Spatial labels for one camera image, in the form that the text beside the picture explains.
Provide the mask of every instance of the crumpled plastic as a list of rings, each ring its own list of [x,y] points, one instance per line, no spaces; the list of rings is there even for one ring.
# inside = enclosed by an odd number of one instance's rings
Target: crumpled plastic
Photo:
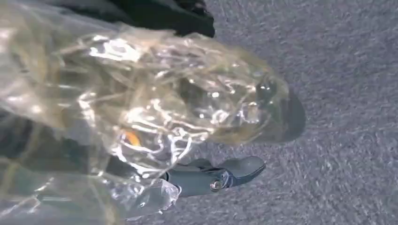
[[[272,110],[259,109],[259,89]],[[21,153],[1,159],[0,222],[108,225],[165,210],[178,189],[158,178],[193,144],[252,140],[288,94],[263,61],[198,34],[2,1],[0,107],[34,126]],[[76,122],[90,146],[58,147],[55,134]],[[46,128],[57,147],[41,138]]]

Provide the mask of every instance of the wrapped object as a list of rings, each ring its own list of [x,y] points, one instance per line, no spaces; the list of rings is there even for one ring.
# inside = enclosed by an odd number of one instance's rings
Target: wrapped object
[[[0,221],[104,225],[170,206],[178,190],[158,178],[193,144],[243,143],[267,127],[277,140],[289,98],[263,61],[210,38],[8,0],[0,3],[0,90],[2,109],[34,122],[22,153],[1,159]],[[76,122],[89,127],[86,150],[54,136]]]

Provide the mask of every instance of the black fabric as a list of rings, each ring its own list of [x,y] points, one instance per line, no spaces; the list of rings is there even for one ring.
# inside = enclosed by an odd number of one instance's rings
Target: black fabric
[[[214,19],[200,0],[37,0],[107,22],[123,22],[177,35],[214,37]]]

